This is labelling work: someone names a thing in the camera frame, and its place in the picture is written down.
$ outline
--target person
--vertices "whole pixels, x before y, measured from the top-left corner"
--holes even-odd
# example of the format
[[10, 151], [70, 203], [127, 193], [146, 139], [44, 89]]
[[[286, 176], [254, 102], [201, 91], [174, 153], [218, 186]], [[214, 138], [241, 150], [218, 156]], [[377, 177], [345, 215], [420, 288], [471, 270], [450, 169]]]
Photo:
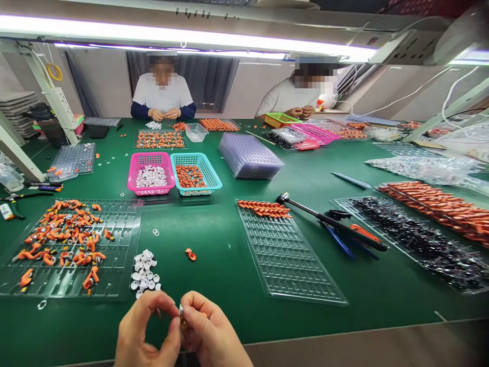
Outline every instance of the person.
[[328, 64], [297, 63], [290, 77], [276, 84], [265, 94], [255, 118], [264, 119], [265, 114], [270, 112], [282, 112], [297, 119], [311, 117], [321, 94], [321, 83], [325, 81], [326, 76], [333, 75], [334, 69], [325, 65]]
[[[119, 324], [114, 366], [173, 367], [183, 342], [187, 351], [196, 352], [202, 367], [253, 367], [219, 306], [194, 291], [185, 294], [180, 304], [186, 323], [182, 328], [173, 299], [163, 291], [145, 291]], [[158, 350], [145, 342], [145, 334], [151, 314], [159, 314], [159, 310], [165, 311], [172, 320]]]
[[185, 78], [175, 73], [175, 56], [150, 56], [150, 73], [139, 77], [131, 116], [161, 121], [194, 118], [195, 106]]

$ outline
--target blue plastic basket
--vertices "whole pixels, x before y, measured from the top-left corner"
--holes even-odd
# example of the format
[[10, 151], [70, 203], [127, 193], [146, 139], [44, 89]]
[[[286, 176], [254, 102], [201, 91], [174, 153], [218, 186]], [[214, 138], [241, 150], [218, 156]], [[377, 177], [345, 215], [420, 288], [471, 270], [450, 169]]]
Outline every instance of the blue plastic basket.
[[[175, 174], [175, 186], [180, 191], [180, 195], [191, 196], [191, 195], [209, 195], [212, 194], [214, 190], [218, 190], [223, 186], [223, 183], [218, 177], [218, 174], [214, 171], [209, 160], [202, 153], [173, 153], [170, 155], [170, 160], [172, 161], [173, 173]], [[199, 167], [202, 172], [202, 176], [207, 187], [205, 188], [183, 188], [180, 186], [180, 181], [178, 180], [176, 166], [188, 166], [195, 165]]]

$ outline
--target hand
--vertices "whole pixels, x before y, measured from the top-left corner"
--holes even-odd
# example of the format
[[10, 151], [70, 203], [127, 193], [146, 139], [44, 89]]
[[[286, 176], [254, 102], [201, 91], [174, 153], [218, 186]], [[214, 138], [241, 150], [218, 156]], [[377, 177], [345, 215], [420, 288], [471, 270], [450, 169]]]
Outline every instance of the hand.
[[170, 119], [170, 120], [175, 120], [177, 117], [180, 117], [182, 115], [182, 112], [180, 109], [169, 109], [165, 113], [165, 118]]
[[[145, 342], [146, 324], [154, 311], [159, 314], [159, 309], [173, 318], [160, 350]], [[180, 341], [180, 317], [175, 302], [165, 292], [145, 291], [119, 324], [114, 366], [173, 367], [180, 352]]]
[[202, 367], [253, 367], [219, 306], [194, 291], [182, 297], [181, 305], [186, 321], [182, 326], [183, 347], [187, 351], [197, 351]]
[[308, 118], [310, 117], [315, 111], [315, 108], [312, 107], [310, 104], [305, 106], [305, 107], [302, 107], [302, 115], [301, 117], [302, 118]]
[[290, 109], [288, 111], [285, 111], [284, 112], [286, 115], [289, 115], [290, 117], [299, 117], [300, 115], [302, 115], [302, 109], [299, 108], [299, 107], [296, 107], [296, 108], [293, 108], [293, 109]]
[[155, 121], [161, 121], [165, 118], [165, 115], [163, 114], [163, 112], [161, 112], [160, 110], [157, 110], [157, 109], [149, 109], [148, 116], [152, 117], [153, 120], [155, 120]]

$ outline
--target white t-shirt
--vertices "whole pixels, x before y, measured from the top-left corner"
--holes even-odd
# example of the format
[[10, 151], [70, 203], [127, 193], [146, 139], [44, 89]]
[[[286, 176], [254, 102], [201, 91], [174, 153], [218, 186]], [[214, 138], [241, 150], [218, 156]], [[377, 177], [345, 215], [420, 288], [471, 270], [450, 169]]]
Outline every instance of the white t-shirt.
[[269, 112], [285, 112], [294, 107], [311, 105], [316, 108], [320, 88], [296, 88], [287, 78], [268, 91], [258, 107], [255, 117]]
[[194, 102], [184, 77], [175, 75], [167, 86], [161, 87], [156, 84], [153, 73], [146, 73], [139, 77], [132, 100], [163, 113]]

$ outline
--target green table surface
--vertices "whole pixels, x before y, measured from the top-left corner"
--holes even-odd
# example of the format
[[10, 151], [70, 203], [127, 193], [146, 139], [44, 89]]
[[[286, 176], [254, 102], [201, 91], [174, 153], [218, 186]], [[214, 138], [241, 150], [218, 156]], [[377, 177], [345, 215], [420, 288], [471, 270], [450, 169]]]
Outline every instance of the green table surface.
[[[257, 120], [236, 120], [244, 130], [263, 125]], [[127, 188], [127, 176], [134, 136], [146, 121], [122, 119], [124, 126], [111, 128], [101, 140], [85, 134], [83, 142], [96, 142], [100, 159], [94, 173], [65, 182], [62, 198], [124, 199], [137, 196]], [[163, 121], [163, 126], [171, 124]], [[273, 180], [235, 179], [218, 151], [221, 132], [210, 132], [202, 143], [188, 143], [186, 150], [207, 155], [223, 187], [210, 196], [184, 198], [176, 188], [161, 201], [145, 199], [139, 238], [139, 252], [150, 249], [158, 265], [162, 287], [178, 304], [183, 294], [195, 290], [217, 303], [225, 312], [244, 344], [334, 333], [440, 322], [439, 312], [449, 321], [487, 317], [489, 294], [460, 295], [412, 262], [395, 248], [380, 253], [380, 261], [360, 256], [347, 258], [312, 216], [292, 208], [292, 214], [325, 267], [342, 289], [349, 306], [273, 298], [265, 295], [257, 274], [244, 227], [234, 199], [274, 199], [283, 191], [299, 203], [325, 212], [336, 198], [376, 195], [333, 176], [332, 171], [350, 175], [371, 185], [399, 181], [403, 177], [364, 164], [367, 159], [391, 157], [370, 141], [334, 142], [303, 152], [284, 152], [266, 144], [285, 167]], [[30, 141], [24, 147], [34, 163], [46, 170], [57, 150], [48, 143]], [[483, 198], [455, 190], [472, 202]], [[55, 197], [19, 201], [25, 221], [0, 222], [4, 259], [12, 256], [12, 244], [19, 234], [52, 205]], [[157, 228], [160, 235], [154, 236]], [[196, 262], [185, 256], [191, 247]], [[124, 301], [49, 299], [39, 311], [41, 299], [10, 297], [0, 302], [2, 359], [5, 365], [59, 365], [112, 359], [118, 325], [134, 302], [134, 293]], [[152, 318], [147, 341], [160, 345], [166, 336], [168, 318]]]

